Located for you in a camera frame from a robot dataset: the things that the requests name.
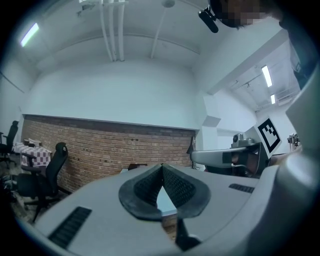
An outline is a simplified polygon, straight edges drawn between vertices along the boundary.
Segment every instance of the white wall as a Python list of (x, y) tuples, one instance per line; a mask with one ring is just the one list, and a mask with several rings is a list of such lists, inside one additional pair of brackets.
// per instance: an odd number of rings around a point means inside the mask
[(233, 136), (218, 136), (218, 149), (224, 150), (231, 148), (231, 144), (233, 143)]
[(0, 80), (0, 131), (5, 135), (9, 133), (13, 121), (19, 121), (19, 129), (15, 137), (21, 139), (23, 126), (22, 112), (25, 108), (27, 94), (33, 86), (35, 79), (28, 73), (24, 65), (10, 54), (5, 58), (0, 68), (1, 72), (19, 89), (9, 83), (4, 77)]
[(254, 111), (238, 100), (231, 92), (222, 89), (214, 98), (221, 117), (220, 130), (245, 132), (257, 123)]
[(80, 63), (42, 75), (24, 114), (198, 129), (190, 69), (141, 59)]
[(262, 121), (267, 116), (269, 116), (279, 133), (282, 143), (280, 147), (276, 150), (275, 154), (289, 153), (290, 145), (287, 142), (287, 138), (290, 134), (296, 133), (295, 128), (293, 127), (289, 118), (286, 115), (286, 110), (289, 106), (290, 104), (286, 104), (283, 106), (274, 105), (270, 108), (256, 113), (258, 122)]
[[(126, 35), (123, 37), (123, 43), (126, 61), (150, 58), (154, 37)], [(191, 68), (198, 57), (199, 54), (197, 52), (161, 39), (159, 39), (154, 52), (154, 59), (169, 61), (186, 68)], [(104, 58), (105, 61), (109, 61), (105, 41), (102, 37), (81, 41), (63, 48), (54, 53), (54, 59), (49, 55), (41, 60), (37, 67), (41, 71), (46, 71), (57, 65), (57, 62), (59, 65), (72, 65), (84, 60), (98, 58)]]
[(257, 123), (255, 112), (226, 89), (214, 95), (198, 93), (196, 100), (197, 115), (201, 116), (197, 150), (228, 149), (235, 134), (243, 133)]

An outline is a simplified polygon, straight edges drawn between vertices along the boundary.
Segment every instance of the person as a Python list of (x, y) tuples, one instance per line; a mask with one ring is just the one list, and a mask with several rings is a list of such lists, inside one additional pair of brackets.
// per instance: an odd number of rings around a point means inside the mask
[[(317, 63), (319, 53), (314, 42), (303, 29), (302, 25), (295, 19), (297, 11), (292, 11), (295, 5), (287, 0), (208, 0), (210, 11), (223, 24), (228, 27), (241, 29), (250, 26), (267, 17), (273, 17), (279, 21), (279, 25), (287, 30), (290, 41), (290, 61), (293, 73), (302, 90), (312, 75)], [(300, 4), (301, 8), (310, 8)], [(298, 150), (278, 156), (272, 156), (268, 165), (281, 164), (290, 154), (300, 152)], [(237, 164), (239, 154), (232, 155), (233, 164)], [(256, 171), (258, 159), (254, 154), (247, 156), (247, 168), (251, 172)]]

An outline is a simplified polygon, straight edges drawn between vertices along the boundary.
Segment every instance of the vent grille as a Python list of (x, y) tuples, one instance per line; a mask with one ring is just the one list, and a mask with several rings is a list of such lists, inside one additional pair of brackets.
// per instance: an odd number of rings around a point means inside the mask
[(91, 212), (90, 209), (77, 207), (49, 236), (49, 240), (61, 248), (67, 248)]
[(247, 192), (247, 193), (250, 193), (252, 194), (252, 192), (255, 190), (254, 187), (252, 186), (244, 186), (244, 185), (240, 185), (240, 184), (231, 184), (229, 186), (230, 189), (234, 189), (234, 190), (239, 190), (239, 191), (242, 191), (242, 192)]

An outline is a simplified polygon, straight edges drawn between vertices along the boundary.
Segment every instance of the ceiling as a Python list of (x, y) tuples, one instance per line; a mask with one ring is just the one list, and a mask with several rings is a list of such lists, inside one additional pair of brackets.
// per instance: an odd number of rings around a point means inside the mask
[[(271, 76), (271, 87), (267, 86), (261, 69), (265, 65)], [(289, 40), (231, 82), (228, 89), (255, 112), (270, 107), (273, 94), (279, 106), (291, 102), (300, 88), (291, 67)]]
[[(148, 58), (164, 13), (162, 0), (126, 1), (123, 25), (125, 57)], [(210, 33), (198, 17), (199, 9), (207, 5), (208, 0), (176, 0), (175, 6), (166, 11), (154, 57), (192, 67), (201, 52), (202, 38)], [(113, 20), (117, 36), (118, 11), (114, 12)], [(104, 24), (109, 37), (108, 21), (108, 11), (104, 7)], [(35, 22), (39, 31), (22, 50), (29, 63), (40, 72), (88, 58), (108, 58), (99, 5), (94, 0), (83, 3), (79, 0), (48, 1), (25, 20), (18, 30), (18, 42)]]

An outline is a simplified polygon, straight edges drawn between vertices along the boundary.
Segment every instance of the gray plastic panel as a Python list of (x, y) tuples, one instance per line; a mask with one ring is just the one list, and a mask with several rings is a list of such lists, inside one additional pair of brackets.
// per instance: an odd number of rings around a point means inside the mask
[[(267, 207), (278, 166), (266, 168), (258, 181), (252, 194), (248, 194), (249, 199), (238, 209), (237, 213), (217, 232), (208, 237), (201, 246), (197, 246), (187, 251), (185, 256), (202, 255), (211, 252), (211, 255), (247, 255), (248, 235), (254, 230), (261, 220)], [(212, 222), (209, 228), (219, 223), (219, 220)]]
[(184, 219), (188, 233), (201, 241), (208, 239), (226, 226), (252, 195), (230, 189), (229, 186), (236, 183), (255, 188), (259, 182), (255, 178), (227, 176), (173, 166), (179, 171), (199, 179), (210, 188), (211, 199), (201, 215)]
[(118, 198), (120, 186), (152, 166), (141, 167), (103, 178), (80, 188), (54, 205), (35, 227), (48, 236), (75, 209), (92, 210), (68, 250), (81, 256), (172, 254), (181, 250), (164, 232), (160, 222), (138, 220), (128, 213)]
[(234, 152), (246, 151), (246, 147), (228, 148), (222, 150), (205, 150), (205, 151), (193, 151), (191, 154), (191, 160), (197, 164), (213, 166), (218, 168), (231, 168), (232, 163), (227, 163), (224, 159), (224, 154), (229, 155)]

